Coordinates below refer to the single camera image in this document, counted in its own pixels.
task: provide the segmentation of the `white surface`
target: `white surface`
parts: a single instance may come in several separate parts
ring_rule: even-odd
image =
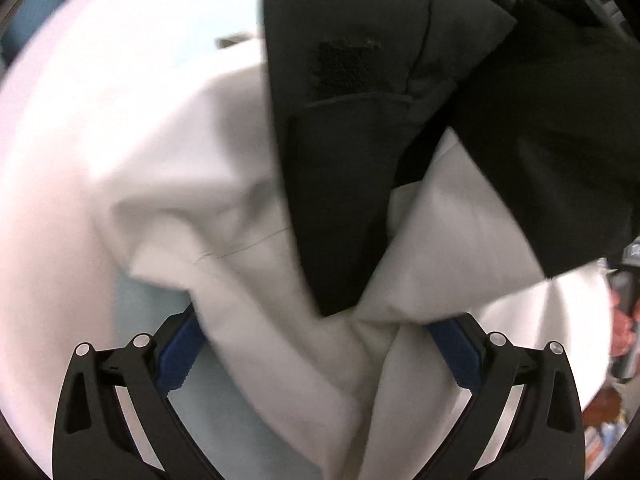
[[[34,459],[50,472],[57,397],[76,343],[122,342],[112,256],[134,276],[190,290],[246,397],[327,479],[412,478],[460,412],[464,394],[416,322],[471,310],[486,330],[516,344],[539,348],[558,339],[588,402],[609,347],[604,280],[595,266],[585,267],[491,303],[535,283],[540,270],[526,245],[510,252],[522,243],[517,227],[453,136],[415,202],[409,196],[392,205],[397,244],[385,260],[403,262],[412,286],[376,293],[393,292],[381,283],[396,283],[383,262],[357,312],[384,323],[351,312],[316,315],[270,145],[262,47],[254,41],[207,54],[216,37],[242,22],[223,30],[232,2],[248,14],[255,9],[255,0],[73,0],[6,80],[0,132],[17,140],[0,190],[0,409]],[[447,157],[466,164],[465,178],[450,178]],[[478,186],[487,200],[470,201]],[[446,222],[430,212],[423,219],[432,236],[414,240],[412,253],[402,247],[434,200],[448,218],[471,216],[460,219],[468,230],[461,237],[504,251],[481,276],[487,283],[456,273],[480,262],[471,245],[452,251],[458,259],[448,261],[437,288],[420,288],[417,263],[452,233],[439,237]],[[496,236],[504,230],[508,236]],[[447,303],[447,294],[455,301]],[[166,313],[152,301],[143,306],[160,318]],[[209,365],[200,373],[223,375]],[[208,384],[211,395],[220,387]],[[260,421],[234,406],[245,410],[238,442],[246,442]],[[245,449],[282,451],[277,438],[265,442]],[[305,467],[297,478],[314,475]]]
[[[0,93],[0,410],[50,474],[73,347],[112,346],[115,266],[86,209],[80,125],[132,74],[178,66],[255,28],[256,0],[71,0]]]

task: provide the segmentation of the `seam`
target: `seam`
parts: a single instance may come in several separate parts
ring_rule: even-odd
[[[422,58],[424,57],[424,53],[427,50],[427,41],[429,39],[429,35],[430,35],[430,31],[431,31],[431,22],[433,21],[432,18],[432,13],[433,13],[433,0],[427,0],[427,23],[424,26],[424,35],[422,37],[422,44],[420,46],[420,51],[418,52],[418,56],[415,58],[414,64],[411,66],[411,69],[409,70],[408,74],[407,74],[407,80],[406,83],[404,85],[404,93],[411,95],[410,94],[410,85],[411,85],[411,81],[415,76],[415,73],[418,69],[418,67],[420,66],[420,62],[422,61]]]
[[[222,254],[221,256],[216,256],[215,251],[211,251],[209,253],[204,253],[201,256],[199,256],[198,259],[194,261],[194,263],[197,264],[200,260],[203,260],[204,258],[209,258],[210,256],[216,256],[216,259],[220,260],[221,258],[225,258],[226,256],[231,256],[232,254],[241,253],[242,251],[245,251],[247,249],[251,249],[252,247],[255,247],[256,245],[259,245],[262,242],[267,241],[269,238],[273,238],[274,236],[277,236],[280,233],[283,233],[284,231],[288,231],[289,229],[290,229],[290,227],[283,227],[282,229],[278,229],[276,232],[271,233],[270,235],[267,235],[264,238],[261,238],[257,242],[249,244],[249,245],[247,245],[245,247],[242,247],[240,249],[236,249],[235,251],[231,251],[229,253]]]

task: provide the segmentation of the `wrinkled cloth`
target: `wrinkled cloth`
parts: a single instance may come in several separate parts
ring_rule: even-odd
[[[385,253],[402,153],[513,28],[513,0],[496,1],[264,0],[290,220],[325,316],[358,302]]]
[[[411,479],[462,412],[468,392],[422,329],[430,320],[468,311],[517,345],[561,341],[586,405],[607,368],[604,278],[591,264],[540,283],[518,225],[453,131],[424,181],[394,193],[393,239],[361,302],[318,316],[290,229],[262,53],[253,40],[130,81],[83,129],[85,187],[120,265],[190,292],[249,402],[326,479]]]
[[[554,276],[638,235],[640,48],[537,0],[514,15],[448,119]]]

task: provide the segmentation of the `metal pin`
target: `metal pin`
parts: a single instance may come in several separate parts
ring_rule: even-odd
[[[549,349],[556,355],[562,355],[562,352],[564,352],[562,345],[556,341],[549,343]]]
[[[500,332],[493,332],[489,336],[489,341],[491,341],[496,346],[504,346],[507,343],[507,338]]]
[[[87,355],[90,349],[91,347],[87,343],[79,344],[76,347],[76,355],[79,355],[79,356]]]
[[[149,337],[149,334],[138,334],[133,338],[133,346],[136,348],[144,348],[150,341],[151,338]]]

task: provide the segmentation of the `black fabric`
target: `black fabric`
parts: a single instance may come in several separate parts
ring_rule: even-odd
[[[449,123],[555,276],[638,234],[640,50],[537,0],[513,12]]]
[[[264,0],[264,21],[300,262],[330,315],[386,248],[402,152],[514,21],[489,0]]]
[[[419,182],[431,164],[440,140],[449,126],[449,104],[445,104],[424,125],[398,160],[394,187]]]

